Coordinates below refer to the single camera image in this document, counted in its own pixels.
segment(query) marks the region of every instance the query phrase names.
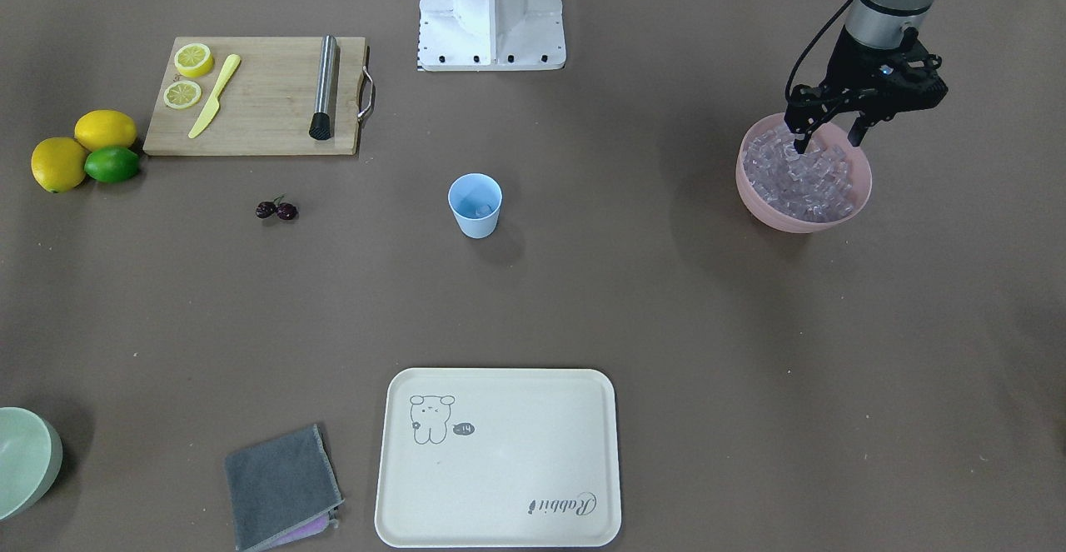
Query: pink bowl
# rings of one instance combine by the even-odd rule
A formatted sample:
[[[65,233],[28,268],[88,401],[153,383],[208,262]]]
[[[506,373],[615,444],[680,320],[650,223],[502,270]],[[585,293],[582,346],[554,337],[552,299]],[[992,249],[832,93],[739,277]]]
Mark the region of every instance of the pink bowl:
[[[811,135],[811,137],[814,139],[814,142],[819,146],[826,147],[826,149],[827,147],[837,145],[841,150],[844,150],[844,158],[851,164],[852,179],[852,192],[847,193],[847,199],[855,206],[855,210],[850,215],[837,222],[805,222],[803,218],[790,217],[781,213],[777,208],[771,207],[769,202],[763,200],[758,192],[755,192],[755,189],[752,188],[752,182],[747,181],[747,174],[744,173],[744,155],[747,150],[747,145],[752,140],[759,137],[759,135],[766,133],[766,131],[773,130],[777,124],[781,124],[784,120],[784,112],[764,116],[764,118],[757,120],[755,126],[752,126],[747,133],[744,134],[744,142],[740,145],[740,157],[737,158],[737,189],[740,191],[740,199],[744,201],[744,207],[747,207],[747,210],[760,222],[765,223],[776,230],[784,230],[784,232],[789,233],[814,233],[819,230],[839,226],[841,223],[847,222],[859,214],[859,211],[866,207],[867,201],[870,199],[870,189],[873,188],[873,174],[870,173],[870,163],[862,153],[862,149],[852,146],[852,143],[847,142],[845,131],[841,127],[836,126],[836,124],[826,124],[818,128],[818,131],[814,131],[814,135]]]

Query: light blue plastic cup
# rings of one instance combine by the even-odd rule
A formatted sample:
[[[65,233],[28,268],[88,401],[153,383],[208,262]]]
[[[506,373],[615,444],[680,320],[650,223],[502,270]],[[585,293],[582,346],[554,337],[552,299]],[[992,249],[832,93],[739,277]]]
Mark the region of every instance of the light blue plastic cup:
[[[470,238],[484,238],[496,229],[503,204],[500,184],[484,174],[466,174],[448,189],[448,204],[459,229]]]

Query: cutting board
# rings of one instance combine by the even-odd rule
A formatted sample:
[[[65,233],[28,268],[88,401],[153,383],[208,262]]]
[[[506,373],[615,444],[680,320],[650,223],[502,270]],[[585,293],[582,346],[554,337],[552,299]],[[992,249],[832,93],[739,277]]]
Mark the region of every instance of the cutting board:
[[[203,43],[214,55],[214,67],[201,78],[183,78],[174,66],[178,48]],[[366,37],[337,37],[340,69],[337,75],[337,116],[334,137],[311,139],[308,128],[314,112],[322,37],[180,36],[166,60],[156,97],[151,124],[144,140],[146,155],[354,155],[359,139],[359,97],[367,62]],[[212,88],[222,63],[241,55],[238,67],[219,101],[222,108],[207,130],[195,139],[189,130]],[[191,79],[204,96],[190,109],[168,108],[163,92],[178,79]]]

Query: lemon slice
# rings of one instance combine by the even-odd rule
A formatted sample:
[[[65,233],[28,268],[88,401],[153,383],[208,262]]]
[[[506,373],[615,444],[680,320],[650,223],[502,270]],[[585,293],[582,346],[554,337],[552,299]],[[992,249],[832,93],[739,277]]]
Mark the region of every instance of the lemon slice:
[[[190,105],[199,101],[200,93],[201,90],[197,82],[182,79],[182,81],[166,86],[163,92],[163,104],[172,109],[179,109],[179,111],[180,109],[189,109]]]
[[[198,78],[209,74],[214,66],[214,58],[206,44],[187,44],[175,52],[174,66],[178,67],[178,74],[185,78]]]

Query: folded towel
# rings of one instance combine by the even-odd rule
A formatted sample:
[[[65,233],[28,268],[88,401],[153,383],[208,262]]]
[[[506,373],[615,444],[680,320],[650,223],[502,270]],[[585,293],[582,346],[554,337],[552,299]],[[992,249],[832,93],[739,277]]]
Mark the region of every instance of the folded towel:
[[[321,533],[343,502],[317,425],[226,457],[238,552]]]

